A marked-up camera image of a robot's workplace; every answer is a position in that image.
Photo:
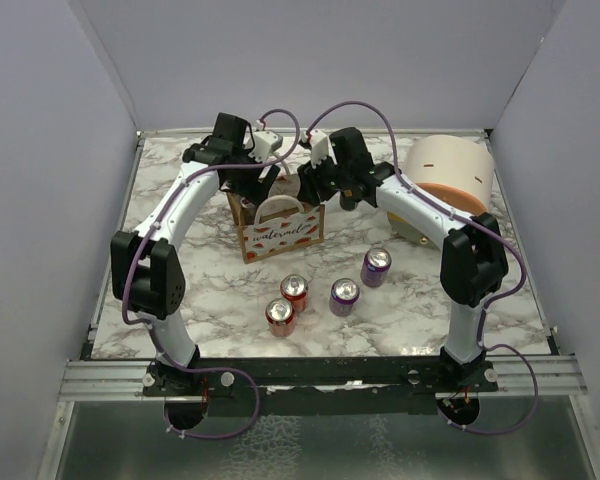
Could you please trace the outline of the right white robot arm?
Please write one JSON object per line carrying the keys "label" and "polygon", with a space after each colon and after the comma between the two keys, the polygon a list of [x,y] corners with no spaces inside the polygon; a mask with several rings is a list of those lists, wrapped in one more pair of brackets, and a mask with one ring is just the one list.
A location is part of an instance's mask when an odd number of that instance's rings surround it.
{"label": "right white robot arm", "polygon": [[303,133],[300,145],[311,154],[298,168],[300,200],[315,206],[338,194],[344,210],[366,202],[407,221],[440,249],[440,282],[451,299],[451,313],[441,352],[449,360],[440,365],[439,378],[449,390],[466,388],[476,376],[472,363],[484,355],[478,340],[484,322],[479,310],[509,271],[498,222],[488,213],[454,211],[394,165],[376,163],[354,127],[330,135]]}

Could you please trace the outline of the silver blue slim can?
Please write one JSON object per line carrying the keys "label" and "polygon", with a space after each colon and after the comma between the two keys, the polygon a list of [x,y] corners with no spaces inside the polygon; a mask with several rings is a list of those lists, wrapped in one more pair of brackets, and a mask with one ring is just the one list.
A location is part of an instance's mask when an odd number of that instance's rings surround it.
{"label": "silver blue slim can", "polygon": [[256,205],[255,205],[255,204],[253,204],[251,201],[249,201],[249,200],[248,200],[248,199],[246,199],[246,198],[242,198],[242,199],[241,199],[241,205],[242,205],[244,208],[255,208],[255,207],[256,207]]}

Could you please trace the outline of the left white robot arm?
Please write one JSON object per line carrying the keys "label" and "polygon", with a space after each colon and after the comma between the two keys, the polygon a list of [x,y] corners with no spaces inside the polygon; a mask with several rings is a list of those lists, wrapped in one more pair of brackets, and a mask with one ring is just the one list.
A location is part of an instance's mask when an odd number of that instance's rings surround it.
{"label": "left white robot arm", "polygon": [[194,392],[201,380],[192,364],[198,347],[180,311],[186,289],[180,246],[222,187],[237,187],[253,204],[266,198],[280,170],[272,160],[282,143],[264,126],[219,114],[212,133],[184,151],[173,184],[153,212],[133,231],[118,231],[111,239],[111,285],[122,319],[148,329],[158,360],[170,365],[166,382],[179,394]]}

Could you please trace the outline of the red cola can front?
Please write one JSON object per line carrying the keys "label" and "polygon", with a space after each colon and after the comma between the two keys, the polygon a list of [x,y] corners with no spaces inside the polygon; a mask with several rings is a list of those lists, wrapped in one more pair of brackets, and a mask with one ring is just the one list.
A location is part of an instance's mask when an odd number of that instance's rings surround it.
{"label": "red cola can front", "polygon": [[265,308],[269,331],[276,337],[287,337],[295,329],[295,310],[285,298],[271,300]]}

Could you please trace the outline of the watermelon canvas tote bag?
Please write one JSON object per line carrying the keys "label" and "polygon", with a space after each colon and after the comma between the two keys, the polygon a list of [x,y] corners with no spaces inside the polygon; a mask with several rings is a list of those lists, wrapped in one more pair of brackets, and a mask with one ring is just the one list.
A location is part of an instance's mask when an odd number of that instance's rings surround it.
{"label": "watermelon canvas tote bag", "polygon": [[298,174],[285,161],[282,168],[268,198],[258,207],[244,208],[242,197],[226,194],[245,264],[324,241],[325,205],[298,200]]}

